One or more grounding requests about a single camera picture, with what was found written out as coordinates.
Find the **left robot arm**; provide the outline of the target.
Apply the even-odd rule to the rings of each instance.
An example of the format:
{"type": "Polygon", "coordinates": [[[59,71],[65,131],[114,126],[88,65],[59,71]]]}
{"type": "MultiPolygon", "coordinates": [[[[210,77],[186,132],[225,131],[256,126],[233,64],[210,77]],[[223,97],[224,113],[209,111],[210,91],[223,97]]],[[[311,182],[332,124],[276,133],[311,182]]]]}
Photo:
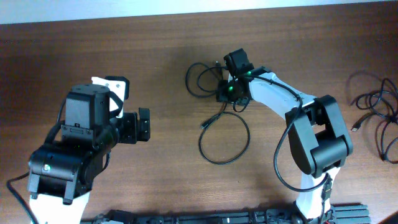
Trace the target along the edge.
{"type": "Polygon", "coordinates": [[[108,87],[75,85],[65,119],[49,131],[29,160],[29,205],[35,223],[80,223],[93,182],[119,144],[150,139],[150,111],[119,117],[123,102],[108,87]]]}

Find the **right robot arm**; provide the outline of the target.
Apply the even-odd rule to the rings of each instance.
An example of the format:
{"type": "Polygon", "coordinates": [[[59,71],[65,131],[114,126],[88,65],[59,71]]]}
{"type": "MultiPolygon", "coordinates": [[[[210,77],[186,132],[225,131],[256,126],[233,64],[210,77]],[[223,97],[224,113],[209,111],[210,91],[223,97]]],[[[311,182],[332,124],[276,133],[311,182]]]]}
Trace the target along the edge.
{"type": "Polygon", "coordinates": [[[335,98],[308,95],[283,82],[269,69],[255,68],[243,49],[230,52],[223,60],[229,77],[219,85],[218,101],[244,106],[256,101],[286,122],[274,152],[273,166],[279,181],[298,193],[293,221],[326,223],[331,216],[333,182],[353,152],[353,143],[335,98]],[[301,171],[300,187],[288,184],[277,165],[286,139],[301,171]]]}

